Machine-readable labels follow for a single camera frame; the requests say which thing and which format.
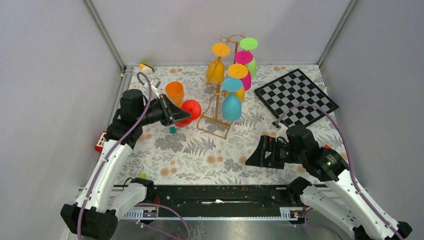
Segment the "green plastic wine glass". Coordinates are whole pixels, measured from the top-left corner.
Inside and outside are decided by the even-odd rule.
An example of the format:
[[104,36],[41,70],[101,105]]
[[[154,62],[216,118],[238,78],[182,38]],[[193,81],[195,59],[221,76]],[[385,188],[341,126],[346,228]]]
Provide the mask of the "green plastic wine glass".
[[245,52],[251,55],[251,56],[248,56],[248,54],[245,53],[244,57],[247,57],[247,58],[242,60],[241,63],[247,67],[252,78],[255,77],[257,74],[257,61],[255,57],[253,56],[253,54],[251,53],[251,51],[256,49],[258,45],[259,45],[258,41],[253,37],[246,37],[239,42],[239,46]]

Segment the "blue plastic wine glass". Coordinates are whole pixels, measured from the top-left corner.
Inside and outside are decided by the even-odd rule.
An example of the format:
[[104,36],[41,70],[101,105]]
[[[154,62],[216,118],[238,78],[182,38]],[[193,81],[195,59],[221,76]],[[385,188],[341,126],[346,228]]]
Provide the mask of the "blue plastic wine glass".
[[242,89],[242,81],[228,77],[223,81],[221,86],[229,93],[222,104],[222,117],[229,122],[237,121],[242,116],[242,103],[236,96],[236,92]]

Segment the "gold wire wine glass rack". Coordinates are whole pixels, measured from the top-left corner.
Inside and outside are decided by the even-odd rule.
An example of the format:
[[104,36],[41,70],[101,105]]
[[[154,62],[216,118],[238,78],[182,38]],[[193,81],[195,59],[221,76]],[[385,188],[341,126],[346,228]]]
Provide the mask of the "gold wire wine glass rack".
[[[230,53],[238,52],[238,48],[240,46],[240,41],[242,39],[246,38],[242,34],[233,34],[231,36],[222,36],[219,38],[218,43],[226,44],[230,48]],[[219,137],[221,139],[226,139],[229,131],[231,129],[232,123],[226,122],[224,120],[219,119],[219,113],[220,113],[220,98],[226,96],[226,92],[222,88],[222,82],[218,84],[211,84],[207,81],[206,72],[200,77],[200,80],[206,83],[207,90],[212,94],[212,96],[209,99],[209,103],[207,108],[202,112],[199,119],[197,120],[196,127],[198,130],[201,130],[203,132],[206,132],[208,134],[211,134],[213,136]],[[217,124],[218,126],[222,126],[225,128],[226,132],[224,132],[223,135],[219,135],[213,131],[209,131],[206,128],[200,127],[201,120],[210,121],[214,124]]]

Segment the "orange plastic wine glass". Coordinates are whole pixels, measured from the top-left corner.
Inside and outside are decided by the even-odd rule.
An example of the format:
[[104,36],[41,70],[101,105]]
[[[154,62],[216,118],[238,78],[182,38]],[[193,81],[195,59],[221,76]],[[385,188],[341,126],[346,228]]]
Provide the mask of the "orange plastic wine glass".
[[172,81],[165,86],[167,97],[177,106],[181,107],[184,98],[184,87],[179,81]]

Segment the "yellow plastic wine glass front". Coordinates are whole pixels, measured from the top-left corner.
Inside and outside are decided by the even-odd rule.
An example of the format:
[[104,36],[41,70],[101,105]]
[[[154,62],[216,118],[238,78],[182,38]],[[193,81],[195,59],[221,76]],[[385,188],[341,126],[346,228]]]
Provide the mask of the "yellow plastic wine glass front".
[[208,63],[206,71],[206,80],[210,84],[217,85],[222,83],[225,75],[225,65],[222,62],[223,57],[227,57],[230,54],[230,48],[224,43],[215,43],[211,51],[217,56],[215,60]]

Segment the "magenta plastic wine glass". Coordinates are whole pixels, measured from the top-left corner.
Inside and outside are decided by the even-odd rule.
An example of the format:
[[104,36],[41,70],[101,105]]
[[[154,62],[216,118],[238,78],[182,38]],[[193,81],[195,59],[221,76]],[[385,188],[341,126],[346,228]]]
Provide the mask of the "magenta plastic wine glass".
[[241,50],[235,53],[234,59],[238,64],[242,64],[247,68],[247,75],[240,80],[243,83],[245,91],[248,91],[252,85],[252,74],[247,65],[253,61],[254,56],[250,51]]

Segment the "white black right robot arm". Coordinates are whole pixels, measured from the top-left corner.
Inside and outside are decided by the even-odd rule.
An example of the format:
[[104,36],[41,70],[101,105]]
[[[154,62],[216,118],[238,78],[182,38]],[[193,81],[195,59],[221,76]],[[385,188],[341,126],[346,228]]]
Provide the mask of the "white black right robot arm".
[[287,186],[287,201],[302,203],[318,211],[355,240],[401,240],[412,232],[404,221],[389,216],[371,198],[355,177],[347,162],[335,150],[319,146],[313,133],[303,125],[291,126],[286,137],[262,135],[247,166],[283,169],[285,164],[301,164],[324,183],[342,201],[340,205],[303,177]]

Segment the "yellow plastic wine glass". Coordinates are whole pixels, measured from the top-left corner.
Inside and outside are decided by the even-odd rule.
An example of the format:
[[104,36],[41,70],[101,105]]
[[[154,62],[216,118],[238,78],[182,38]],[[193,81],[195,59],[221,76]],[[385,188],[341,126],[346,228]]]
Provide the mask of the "yellow plastic wine glass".
[[240,90],[234,92],[234,94],[239,98],[241,103],[243,103],[245,100],[245,86],[242,79],[246,77],[248,73],[248,69],[243,64],[235,63],[228,68],[229,76],[231,78],[235,78],[241,81],[242,87],[240,88]]
[[227,57],[230,54],[230,48],[224,43],[215,43],[211,51],[217,56],[215,60],[208,63],[206,71],[206,80],[210,84],[217,85],[222,83],[225,75],[225,65],[222,62],[223,57]]

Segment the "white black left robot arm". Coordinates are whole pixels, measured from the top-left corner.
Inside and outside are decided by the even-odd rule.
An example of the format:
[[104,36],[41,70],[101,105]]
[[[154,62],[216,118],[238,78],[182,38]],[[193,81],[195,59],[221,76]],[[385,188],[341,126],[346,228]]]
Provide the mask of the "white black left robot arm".
[[146,98],[139,89],[123,92],[105,135],[98,162],[81,194],[73,204],[64,204],[60,215],[78,239],[109,240],[118,221],[138,203],[148,206],[157,199],[151,180],[135,177],[110,200],[115,179],[143,134],[143,126],[156,122],[168,127],[191,114],[175,105],[166,95]]

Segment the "red plastic wine glass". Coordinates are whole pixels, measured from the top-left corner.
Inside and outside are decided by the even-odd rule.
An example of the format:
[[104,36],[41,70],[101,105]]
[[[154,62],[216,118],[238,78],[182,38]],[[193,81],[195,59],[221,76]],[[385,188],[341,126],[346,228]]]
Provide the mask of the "red plastic wine glass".
[[182,105],[182,109],[191,114],[191,117],[185,120],[181,120],[176,122],[175,125],[177,127],[183,128],[190,125],[194,120],[198,119],[202,114],[201,105],[193,99],[186,100]]

